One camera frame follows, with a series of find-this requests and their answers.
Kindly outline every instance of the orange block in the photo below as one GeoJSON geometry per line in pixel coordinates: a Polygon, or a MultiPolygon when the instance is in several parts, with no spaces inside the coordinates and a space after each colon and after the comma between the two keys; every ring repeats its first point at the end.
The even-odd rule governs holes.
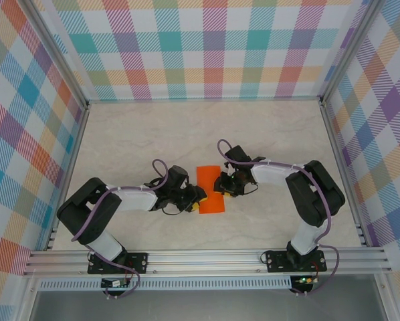
{"type": "Polygon", "coordinates": [[[223,195],[213,191],[213,184],[220,174],[221,167],[217,165],[197,167],[197,185],[204,189],[207,195],[207,199],[200,202],[200,214],[225,212],[223,195]]]}

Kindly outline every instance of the black mounting plate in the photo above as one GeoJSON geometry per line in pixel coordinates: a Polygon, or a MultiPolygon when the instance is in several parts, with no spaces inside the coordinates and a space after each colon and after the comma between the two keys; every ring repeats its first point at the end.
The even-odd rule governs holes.
{"type": "MultiPolygon", "coordinates": [[[[124,257],[117,257],[114,261],[118,264],[127,266],[136,270],[139,274],[146,273],[148,265],[148,253],[124,253],[124,257]]],[[[126,270],[115,267],[104,261],[94,254],[89,257],[88,274],[125,274],[126,270]]]]}
{"type": "Polygon", "coordinates": [[[287,251],[264,252],[262,255],[262,260],[266,262],[267,272],[316,272],[316,266],[314,266],[312,262],[318,266],[319,272],[325,272],[327,270],[323,251],[316,250],[312,254],[310,261],[306,262],[305,265],[299,267],[298,269],[294,269],[294,266],[288,260],[286,254],[287,251]]]}

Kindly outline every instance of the white floor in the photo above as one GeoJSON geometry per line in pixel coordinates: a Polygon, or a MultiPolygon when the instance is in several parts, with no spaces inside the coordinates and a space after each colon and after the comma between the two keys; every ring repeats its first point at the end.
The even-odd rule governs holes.
{"type": "MultiPolygon", "coordinates": [[[[317,102],[154,102],[93,105],[77,159],[71,195],[91,177],[110,185],[140,185],[157,175],[154,158],[179,165],[196,181],[196,167],[221,165],[220,138],[252,158],[323,163],[342,188],[317,102]]],[[[301,222],[286,187],[225,198],[225,213],[167,216],[161,211],[117,212],[108,230],[127,249],[235,249],[285,247],[301,222]]],[[[54,249],[83,249],[60,224],[54,249]]],[[[346,204],[322,241],[359,246],[346,204]]]]}

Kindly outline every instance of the purple cable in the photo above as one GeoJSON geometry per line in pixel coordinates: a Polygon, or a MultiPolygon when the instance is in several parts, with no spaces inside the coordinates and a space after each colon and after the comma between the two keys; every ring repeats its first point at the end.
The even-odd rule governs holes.
{"type": "Polygon", "coordinates": [[[159,162],[159,163],[163,164],[163,166],[165,167],[165,170],[166,170],[166,175],[165,175],[163,181],[160,184],[158,184],[157,186],[148,188],[148,189],[143,189],[143,188],[140,188],[140,187],[137,187],[137,186],[121,186],[121,187],[113,187],[111,189],[108,189],[105,193],[102,194],[102,196],[96,202],[93,210],[90,212],[89,216],[87,217],[87,220],[84,222],[83,226],[77,232],[77,234],[74,235],[74,237],[71,239],[71,241],[75,242],[81,236],[81,234],[83,234],[83,232],[86,230],[87,226],[90,224],[91,220],[93,219],[93,216],[94,216],[95,212],[98,210],[99,205],[101,204],[101,202],[103,202],[104,198],[106,196],[108,196],[108,194],[110,194],[112,192],[115,192],[115,191],[119,191],[119,190],[125,190],[125,189],[132,189],[132,190],[135,190],[135,191],[155,191],[156,189],[159,189],[160,187],[162,187],[167,181],[167,178],[169,176],[169,170],[167,168],[166,163],[163,162],[161,159],[153,160],[153,168],[160,176],[162,176],[162,174],[160,174],[160,172],[157,170],[157,168],[155,166],[156,162],[159,162]]]}
{"type": "MultiPolygon", "coordinates": [[[[121,265],[121,264],[118,264],[118,263],[114,263],[113,261],[110,261],[109,259],[106,259],[105,257],[101,256],[99,253],[95,252],[90,246],[87,246],[87,248],[88,248],[90,251],[93,251],[93,253],[94,253],[97,257],[99,257],[102,261],[104,261],[104,262],[106,262],[106,263],[108,263],[108,264],[110,264],[110,265],[113,265],[113,266],[115,266],[115,267],[117,267],[117,268],[125,269],[126,271],[129,271],[130,273],[136,274],[138,280],[136,281],[136,284],[134,285],[134,287],[131,288],[130,290],[125,291],[125,292],[124,292],[123,294],[121,294],[120,296],[113,296],[114,299],[119,299],[119,298],[123,298],[123,297],[125,297],[125,296],[128,296],[129,294],[133,293],[133,291],[135,291],[135,289],[140,285],[140,275],[139,275],[139,273],[138,273],[136,270],[131,269],[131,268],[128,267],[128,266],[124,266],[124,265],[121,265]]],[[[108,293],[108,288],[105,289],[105,294],[106,294],[108,297],[111,296],[111,295],[108,293]]]]}
{"type": "Polygon", "coordinates": [[[232,148],[232,147],[231,147],[230,143],[227,140],[225,140],[225,139],[218,140],[218,151],[219,151],[219,153],[221,154],[221,156],[223,158],[225,158],[230,163],[237,164],[237,165],[258,165],[258,164],[261,164],[261,165],[274,165],[274,166],[283,167],[285,169],[296,169],[297,171],[300,171],[301,173],[306,175],[308,177],[308,179],[310,179],[310,181],[312,182],[313,186],[316,187],[316,190],[318,191],[320,199],[322,200],[323,205],[325,207],[326,218],[328,219],[325,232],[320,234],[314,241],[316,243],[318,243],[320,239],[322,239],[326,234],[329,233],[329,231],[331,230],[331,212],[329,210],[329,205],[328,205],[328,202],[326,201],[325,195],[323,194],[322,190],[320,189],[319,184],[315,181],[315,179],[313,178],[313,176],[309,172],[307,172],[305,169],[302,169],[299,166],[285,164],[285,163],[264,162],[264,161],[262,161],[262,162],[237,162],[236,160],[232,160],[232,159],[226,157],[226,155],[222,152],[221,147],[219,146],[222,142],[227,144],[229,146],[229,148],[232,148]]]}
{"type": "Polygon", "coordinates": [[[317,243],[320,247],[325,247],[325,248],[333,249],[333,250],[335,251],[335,254],[336,254],[336,263],[335,263],[335,267],[334,267],[332,273],[329,275],[329,278],[328,278],[319,288],[316,288],[316,289],[312,290],[310,293],[315,293],[315,292],[319,291],[320,289],[322,289],[322,288],[324,287],[325,284],[327,284],[327,283],[332,279],[332,277],[335,275],[335,273],[336,273],[336,271],[337,271],[337,269],[338,269],[338,265],[339,265],[339,263],[340,263],[340,254],[339,254],[337,248],[335,248],[335,247],[333,247],[333,246],[331,246],[331,245],[322,245],[322,244],[319,244],[319,243],[318,243],[319,240],[322,239],[325,235],[327,235],[327,234],[329,233],[329,231],[331,230],[331,212],[330,212],[330,209],[329,209],[329,204],[328,204],[328,202],[326,201],[325,195],[323,194],[322,189],[320,189],[319,184],[316,182],[316,180],[313,178],[313,176],[312,176],[309,172],[307,172],[305,169],[302,169],[301,167],[296,166],[296,165],[289,165],[289,164],[277,163],[277,162],[264,162],[264,161],[263,161],[263,162],[237,162],[236,160],[232,160],[232,159],[226,157],[226,155],[222,152],[221,147],[220,147],[220,144],[221,144],[222,142],[224,142],[225,144],[227,144],[228,147],[229,147],[230,149],[232,148],[232,147],[231,147],[231,144],[230,144],[230,143],[228,142],[228,140],[226,140],[226,139],[220,139],[220,140],[218,140],[218,144],[217,144],[217,146],[218,146],[218,151],[219,151],[219,153],[221,154],[221,156],[222,156],[223,158],[225,158],[227,161],[229,161],[230,163],[237,164],[237,165],[257,165],[257,164],[261,164],[261,165],[274,165],[274,166],[284,167],[285,169],[296,169],[297,171],[300,171],[301,173],[303,173],[304,175],[306,175],[306,176],[308,177],[308,179],[310,179],[310,181],[312,182],[313,186],[316,187],[316,190],[318,191],[318,194],[319,194],[319,196],[320,196],[320,199],[322,200],[323,205],[324,205],[324,207],[325,207],[326,218],[328,219],[328,222],[327,222],[327,225],[326,225],[326,230],[325,230],[325,232],[323,232],[322,234],[320,234],[314,241],[315,241],[315,243],[317,243]]]}

